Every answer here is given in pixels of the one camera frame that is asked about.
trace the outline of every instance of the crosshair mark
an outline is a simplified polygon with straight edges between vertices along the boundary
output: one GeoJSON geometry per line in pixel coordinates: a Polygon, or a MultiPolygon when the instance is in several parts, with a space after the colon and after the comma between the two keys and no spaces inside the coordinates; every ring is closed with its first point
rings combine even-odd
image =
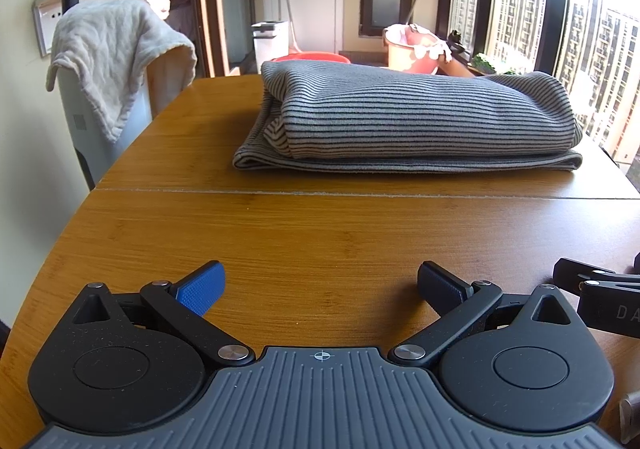
{"type": "Polygon", "coordinates": [[[322,352],[314,353],[311,357],[315,358],[320,362],[324,362],[326,360],[329,360],[329,358],[331,357],[335,357],[335,355],[331,355],[330,353],[322,351],[322,352]]]}

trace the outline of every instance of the metal screw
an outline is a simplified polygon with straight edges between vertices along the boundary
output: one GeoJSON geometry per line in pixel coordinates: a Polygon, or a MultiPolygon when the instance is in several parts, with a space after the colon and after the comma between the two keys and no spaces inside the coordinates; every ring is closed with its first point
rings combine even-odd
{"type": "Polygon", "coordinates": [[[249,349],[239,344],[228,344],[218,350],[218,356],[225,361],[241,361],[249,356],[249,349]]]}
{"type": "Polygon", "coordinates": [[[394,355],[405,361],[417,361],[426,354],[424,348],[415,344],[402,344],[394,349],[394,355]]]}
{"type": "Polygon", "coordinates": [[[586,281],[581,281],[580,284],[578,285],[578,289],[580,291],[582,291],[582,285],[584,285],[585,283],[587,285],[592,285],[592,286],[597,286],[600,284],[599,281],[595,281],[594,279],[587,279],[586,281]]]}

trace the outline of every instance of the door frame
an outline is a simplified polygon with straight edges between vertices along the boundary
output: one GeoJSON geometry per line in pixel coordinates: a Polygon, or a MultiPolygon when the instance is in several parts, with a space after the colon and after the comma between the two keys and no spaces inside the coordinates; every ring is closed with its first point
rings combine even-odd
{"type": "Polygon", "coordinates": [[[222,0],[193,0],[193,7],[204,74],[207,77],[226,76],[229,61],[222,0]]]}

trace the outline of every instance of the gray striped fabric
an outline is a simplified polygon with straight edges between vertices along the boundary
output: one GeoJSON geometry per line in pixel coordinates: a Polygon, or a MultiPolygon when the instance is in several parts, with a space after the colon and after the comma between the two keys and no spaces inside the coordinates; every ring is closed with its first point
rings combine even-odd
{"type": "Polygon", "coordinates": [[[238,169],[577,169],[582,138],[550,75],[457,78],[324,61],[265,62],[238,169]]]}

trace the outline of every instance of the white container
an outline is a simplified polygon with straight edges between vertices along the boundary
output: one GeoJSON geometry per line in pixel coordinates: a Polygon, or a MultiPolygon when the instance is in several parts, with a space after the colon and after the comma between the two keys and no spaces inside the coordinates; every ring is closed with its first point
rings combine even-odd
{"type": "Polygon", "coordinates": [[[118,157],[129,147],[129,144],[136,140],[136,137],[151,123],[151,106],[146,76],[143,85],[136,94],[136,100],[131,108],[127,124],[115,143],[109,142],[102,134],[95,120],[91,103],[82,93],[74,71],[59,68],[57,77],[71,139],[76,152],[82,155],[84,162],[86,162],[94,184],[97,185],[118,157]]]}
{"type": "Polygon", "coordinates": [[[265,61],[289,54],[289,22],[260,22],[251,28],[258,73],[265,61]]]}

